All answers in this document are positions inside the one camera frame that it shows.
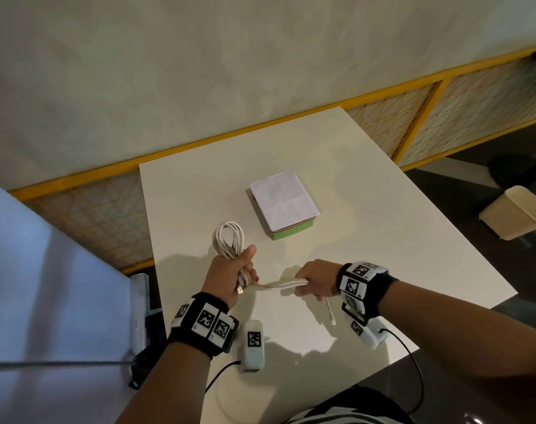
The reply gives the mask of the white side table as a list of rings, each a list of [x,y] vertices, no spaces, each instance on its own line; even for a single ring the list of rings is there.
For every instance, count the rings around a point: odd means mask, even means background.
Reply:
[[[125,276],[0,188],[0,424],[113,424],[147,346]]]

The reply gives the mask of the green flat box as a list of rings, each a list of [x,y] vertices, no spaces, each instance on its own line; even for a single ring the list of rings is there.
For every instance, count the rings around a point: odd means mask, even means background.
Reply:
[[[295,223],[291,226],[287,226],[277,231],[272,231],[270,228],[268,228],[267,235],[273,241],[281,240],[281,239],[290,237],[292,235],[295,235],[297,233],[303,232],[306,229],[312,227],[314,224],[314,220],[315,220],[315,217],[306,219],[304,221]]]

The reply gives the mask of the black striped shirt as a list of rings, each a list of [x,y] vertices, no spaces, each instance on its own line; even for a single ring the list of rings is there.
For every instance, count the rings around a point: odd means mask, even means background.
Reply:
[[[354,385],[281,424],[416,424],[393,399]]]

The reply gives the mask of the black left wristband with markers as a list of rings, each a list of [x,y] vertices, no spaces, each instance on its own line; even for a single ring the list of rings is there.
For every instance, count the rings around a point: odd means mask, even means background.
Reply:
[[[209,359],[229,353],[237,337],[239,320],[228,314],[228,305],[217,297],[199,292],[181,305],[171,323],[167,341],[180,342],[204,353]]]

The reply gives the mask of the person's right hand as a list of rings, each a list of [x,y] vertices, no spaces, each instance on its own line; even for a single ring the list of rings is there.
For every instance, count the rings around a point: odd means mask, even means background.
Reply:
[[[321,277],[322,298],[317,300],[322,302],[325,298],[334,297],[339,294],[336,287],[336,280],[342,267],[343,265],[340,263],[316,259],[304,264],[300,270],[311,270]]]

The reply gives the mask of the black right wristband with markers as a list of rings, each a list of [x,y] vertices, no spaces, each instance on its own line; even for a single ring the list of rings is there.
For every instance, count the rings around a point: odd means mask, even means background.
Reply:
[[[337,292],[343,301],[342,311],[358,326],[367,326],[369,320],[380,316],[378,305],[397,281],[388,269],[374,263],[344,264],[336,277]]]

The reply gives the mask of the person's left forearm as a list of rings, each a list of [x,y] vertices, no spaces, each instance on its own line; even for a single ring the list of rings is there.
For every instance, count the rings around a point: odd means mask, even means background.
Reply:
[[[115,424],[200,424],[211,359],[169,344]]]

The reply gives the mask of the yellow framed mesh railing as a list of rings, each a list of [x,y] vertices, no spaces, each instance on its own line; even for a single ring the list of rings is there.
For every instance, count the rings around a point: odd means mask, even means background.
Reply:
[[[126,275],[154,265],[139,166],[342,108],[402,170],[536,124],[536,47],[443,70],[280,119],[14,189],[10,194]]]

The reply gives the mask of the black wristband with markers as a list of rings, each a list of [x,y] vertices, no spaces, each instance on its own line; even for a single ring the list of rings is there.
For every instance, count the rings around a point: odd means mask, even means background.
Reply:
[[[374,263],[344,264],[336,277],[337,292],[343,301],[342,311],[358,326],[367,326],[369,320],[380,316],[378,305],[397,281],[388,269]]]
[[[228,314],[228,305],[217,297],[199,292],[181,305],[171,323],[167,341],[180,342],[204,353],[209,359],[229,353],[237,337],[239,320]]]

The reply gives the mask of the person's left hand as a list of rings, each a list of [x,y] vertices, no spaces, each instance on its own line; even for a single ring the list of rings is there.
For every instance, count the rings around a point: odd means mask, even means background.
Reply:
[[[207,271],[200,292],[208,293],[225,303],[232,309],[238,301],[236,291],[240,271],[235,269],[235,259],[226,259],[223,256],[213,258]],[[259,281],[257,271],[248,273],[252,281]]]

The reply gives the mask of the person's right forearm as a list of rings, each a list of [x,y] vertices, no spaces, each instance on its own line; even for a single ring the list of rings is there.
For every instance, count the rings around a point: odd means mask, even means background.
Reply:
[[[402,281],[377,306],[427,355],[523,424],[536,424],[536,329]]]

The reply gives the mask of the beige waste bin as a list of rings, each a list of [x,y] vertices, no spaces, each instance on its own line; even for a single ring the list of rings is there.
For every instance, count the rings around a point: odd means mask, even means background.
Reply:
[[[478,218],[499,239],[514,240],[536,231],[536,195],[523,186],[512,186],[482,210]]]

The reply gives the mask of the white folded paper sheet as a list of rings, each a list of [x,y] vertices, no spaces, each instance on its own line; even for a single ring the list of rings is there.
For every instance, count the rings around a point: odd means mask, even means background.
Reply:
[[[292,170],[254,181],[249,188],[272,233],[314,221],[320,215],[314,200]]]

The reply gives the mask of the black chair base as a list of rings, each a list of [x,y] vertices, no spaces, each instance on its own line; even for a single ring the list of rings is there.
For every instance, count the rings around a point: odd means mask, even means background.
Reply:
[[[144,334],[147,346],[134,357],[131,366],[131,380],[128,386],[135,391],[139,390],[147,379],[167,345],[165,322],[161,308],[151,309],[149,315],[145,317]]]

